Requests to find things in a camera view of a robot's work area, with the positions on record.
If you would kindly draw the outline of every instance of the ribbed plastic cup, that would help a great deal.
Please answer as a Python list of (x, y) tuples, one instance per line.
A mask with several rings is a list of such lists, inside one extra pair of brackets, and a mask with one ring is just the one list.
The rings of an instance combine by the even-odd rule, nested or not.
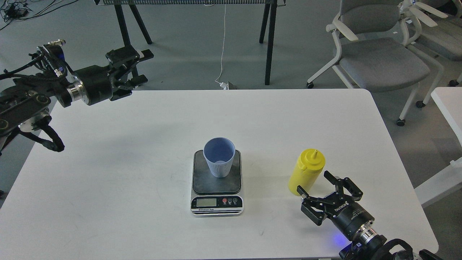
[(208, 168), (217, 178), (224, 178), (230, 173), (235, 154), (234, 144), (224, 137), (211, 139), (204, 146)]

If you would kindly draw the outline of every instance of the gray floor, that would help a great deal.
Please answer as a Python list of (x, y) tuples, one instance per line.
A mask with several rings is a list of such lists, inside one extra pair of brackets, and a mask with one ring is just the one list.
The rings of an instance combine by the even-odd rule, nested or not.
[[(31, 3), (29, 7), (37, 11), (49, 2)], [(332, 58), (334, 44), (325, 26), (338, 12), (337, 0), (290, 0), (287, 6), (278, 8), (269, 86), (263, 84), (266, 41), (258, 43), (263, 6), (228, 5), (226, 8), (221, 81), (230, 81), (238, 89), (304, 88), (306, 79)], [(131, 12), (126, 6), (124, 10), (132, 44), (137, 49), (150, 49), (155, 55), (139, 66), (139, 72), (149, 79), (141, 89), (219, 89), (214, 80), (220, 73), (223, 5), (139, 6), (153, 45), (146, 44)], [(385, 34), (399, 38), (399, 33), (392, 33), (396, 30)], [(67, 41), (63, 49), (73, 69), (93, 64), (103, 66), (107, 64), (104, 54), (123, 45), (114, 8), (81, 0), (37, 19), (13, 22), (0, 31), (0, 68), (12, 70), (24, 65), (29, 61), (27, 54), (34, 52), (36, 46), (58, 38)], [(444, 58), (438, 60), (446, 68), (441, 83), (445, 86), (449, 80), (457, 78), (462, 64)], [(31, 68), (24, 74), (36, 72)], [(424, 80), (418, 93), (420, 100), (431, 81), (431, 76)], [(332, 70), (316, 79), (315, 84), (316, 88), (345, 88)], [(3, 80), (0, 90), (12, 85), (12, 81)], [(406, 126), (395, 125), (409, 91), (376, 93), (373, 97), (416, 187), (451, 160), (461, 157), (462, 149), (432, 101), (423, 109), (412, 106)], [(69, 114), (69, 120), (72, 120), (72, 114)], [(30, 141), (18, 137), (4, 150), (0, 157), (1, 190), (10, 190), (31, 146)], [(457, 191), (425, 209), (439, 243), (438, 255), (446, 260), (462, 259), (461, 200), (462, 191)]]

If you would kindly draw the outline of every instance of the bottle nozzle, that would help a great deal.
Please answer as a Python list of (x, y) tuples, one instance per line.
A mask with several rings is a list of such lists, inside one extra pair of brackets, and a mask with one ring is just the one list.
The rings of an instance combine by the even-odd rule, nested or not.
[(317, 156), (317, 150), (313, 152), (313, 154), (311, 155), (311, 158), (314, 160), (316, 159), (316, 156)]

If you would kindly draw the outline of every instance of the bottle cap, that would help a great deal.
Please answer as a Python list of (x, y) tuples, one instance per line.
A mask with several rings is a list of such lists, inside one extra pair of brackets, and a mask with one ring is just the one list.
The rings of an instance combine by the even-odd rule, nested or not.
[(326, 164), (324, 155), (316, 149), (306, 149), (297, 160), (298, 168), (302, 170), (319, 171)]

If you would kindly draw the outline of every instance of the wire bundle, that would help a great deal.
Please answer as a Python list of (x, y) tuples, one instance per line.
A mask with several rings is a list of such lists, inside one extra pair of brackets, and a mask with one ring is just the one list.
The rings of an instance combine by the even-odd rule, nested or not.
[(7, 27), (12, 21), (26, 21), (26, 20), (29, 20), (29, 19), (32, 19), (32, 18), (37, 18), (37, 17), (40, 17), (40, 16), (43, 16), (45, 14), (48, 14), (48, 13), (51, 13), (55, 10), (58, 10), (59, 8), (63, 7), (63, 6), (67, 6), (67, 5), (70, 5), (70, 4), (73, 4), (79, 0), (74, 0), (70, 3), (67, 3), (67, 4), (63, 4), (63, 5), (60, 5), (50, 11), (47, 11), (48, 9), (50, 9), (52, 6), (54, 5), (57, 5), (57, 4), (60, 4), (61, 2), (63, 2), (64, 0), (53, 0), (51, 3), (49, 3), (44, 9), (42, 9), (41, 11), (35, 13), (34, 15), (30, 16), (30, 17), (27, 17), (27, 18), (12, 18), (12, 17), (9, 17), (6, 13), (6, 9), (8, 8), (9, 5), (14, 5), (16, 7), (18, 7), (19, 10), (28, 10), (28, 11), (32, 11), (29, 7), (27, 7), (27, 0), (14, 0), (14, 2), (12, 3), (7, 3), (8, 0), (5, 0), (3, 2), (3, 4), (1, 5), (0, 7), (0, 13), (2, 15), (2, 18), (3, 18), (3, 21), (6, 22), (7, 24), (5, 26), (3, 26), (2, 28), (0, 28), (0, 31), (5, 29), (5, 27)]

